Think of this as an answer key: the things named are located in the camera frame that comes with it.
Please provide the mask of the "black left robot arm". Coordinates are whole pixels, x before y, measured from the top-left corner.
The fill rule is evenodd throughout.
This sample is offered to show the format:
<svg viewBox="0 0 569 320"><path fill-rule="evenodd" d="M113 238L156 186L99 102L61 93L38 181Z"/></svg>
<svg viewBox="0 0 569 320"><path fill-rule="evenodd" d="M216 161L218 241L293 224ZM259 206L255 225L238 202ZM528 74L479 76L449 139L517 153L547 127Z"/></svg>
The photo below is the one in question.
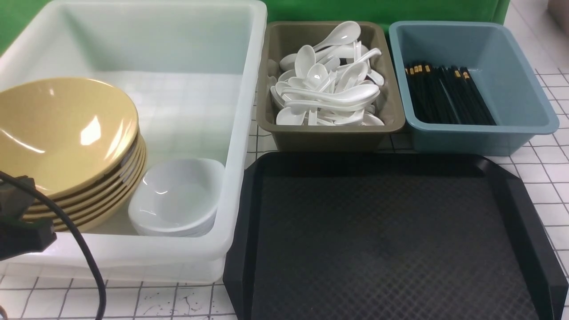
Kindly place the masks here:
<svg viewBox="0 0 569 320"><path fill-rule="evenodd" d="M53 223L47 218L24 221L35 198L4 181L0 200L0 259L2 261L27 253L43 252L57 239Z"/></svg>

